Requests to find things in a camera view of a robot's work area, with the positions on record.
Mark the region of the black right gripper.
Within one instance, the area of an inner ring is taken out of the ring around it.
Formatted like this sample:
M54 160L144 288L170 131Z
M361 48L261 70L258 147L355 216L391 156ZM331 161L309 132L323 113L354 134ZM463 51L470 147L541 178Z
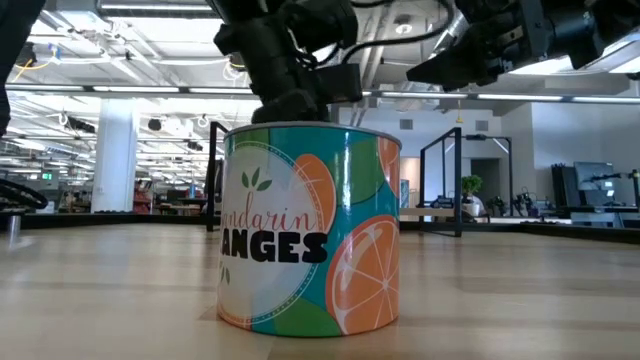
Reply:
M512 70L569 55L573 1L498 1L506 17L472 23L458 41L434 58L411 68L413 82L441 82L445 91L483 87Z

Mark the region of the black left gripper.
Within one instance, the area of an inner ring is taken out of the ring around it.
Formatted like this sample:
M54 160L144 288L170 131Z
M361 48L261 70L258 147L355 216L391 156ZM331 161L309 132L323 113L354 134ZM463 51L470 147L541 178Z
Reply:
M237 53L250 75L252 92L263 105L251 122L328 122L324 103L318 103L310 73L298 51L317 48L318 24L303 17L226 18L215 44L227 55Z

